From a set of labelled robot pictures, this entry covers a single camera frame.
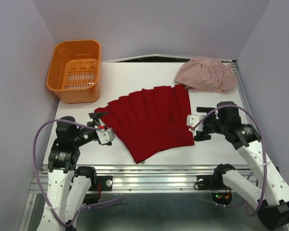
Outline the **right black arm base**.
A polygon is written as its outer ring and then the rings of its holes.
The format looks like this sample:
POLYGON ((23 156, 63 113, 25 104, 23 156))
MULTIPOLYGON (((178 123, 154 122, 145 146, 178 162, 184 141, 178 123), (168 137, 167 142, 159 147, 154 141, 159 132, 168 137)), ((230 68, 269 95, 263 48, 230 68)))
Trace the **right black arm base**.
POLYGON ((201 190, 228 190, 229 183, 225 184, 225 178, 234 180, 235 177, 242 177, 240 173, 231 164, 219 164, 211 175, 197 175, 197 180, 194 183, 194 189, 201 190))

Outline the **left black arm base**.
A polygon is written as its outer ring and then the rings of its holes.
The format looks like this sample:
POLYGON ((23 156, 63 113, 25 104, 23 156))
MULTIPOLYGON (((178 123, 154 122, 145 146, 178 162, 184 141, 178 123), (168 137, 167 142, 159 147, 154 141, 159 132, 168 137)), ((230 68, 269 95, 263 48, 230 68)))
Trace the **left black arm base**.
POLYGON ((96 176, 89 188, 89 192, 110 192, 113 187, 113 176, 96 176))

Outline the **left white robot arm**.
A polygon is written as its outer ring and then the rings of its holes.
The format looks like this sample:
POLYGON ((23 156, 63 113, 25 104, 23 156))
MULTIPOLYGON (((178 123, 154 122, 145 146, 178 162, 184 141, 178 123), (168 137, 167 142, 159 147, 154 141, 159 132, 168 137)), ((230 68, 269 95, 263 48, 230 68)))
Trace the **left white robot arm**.
POLYGON ((74 117, 56 119, 56 139, 48 157, 48 186, 41 193, 45 206, 40 220, 39 231, 74 231, 76 220, 82 209, 88 190, 97 186, 94 167, 77 166, 79 148, 96 141, 100 145, 112 144, 114 132, 100 119, 105 112, 90 113, 86 125, 76 123, 74 117))

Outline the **red pleated skirt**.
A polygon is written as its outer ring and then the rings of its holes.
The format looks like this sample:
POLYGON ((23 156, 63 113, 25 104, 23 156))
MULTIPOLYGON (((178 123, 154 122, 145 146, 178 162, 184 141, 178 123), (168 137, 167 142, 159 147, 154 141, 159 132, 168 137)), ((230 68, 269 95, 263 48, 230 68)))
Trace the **red pleated skirt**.
POLYGON ((135 91, 95 113, 104 113, 102 122, 114 130, 137 164, 158 152, 194 145, 186 125, 190 99, 183 85, 135 91))

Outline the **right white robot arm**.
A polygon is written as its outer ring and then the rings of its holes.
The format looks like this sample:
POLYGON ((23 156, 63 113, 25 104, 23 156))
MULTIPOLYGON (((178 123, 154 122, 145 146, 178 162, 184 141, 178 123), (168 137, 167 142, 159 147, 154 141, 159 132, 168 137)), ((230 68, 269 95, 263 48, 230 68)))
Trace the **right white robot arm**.
POLYGON ((231 164, 219 164, 211 175, 198 176, 196 190, 233 190, 254 208, 260 222, 270 231, 289 224, 289 185, 270 160, 260 132, 241 121, 242 108, 234 102, 220 102, 216 108, 198 107, 186 124, 194 141, 208 141, 223 135, 245 160, 256 183, 243 177, 231 164))

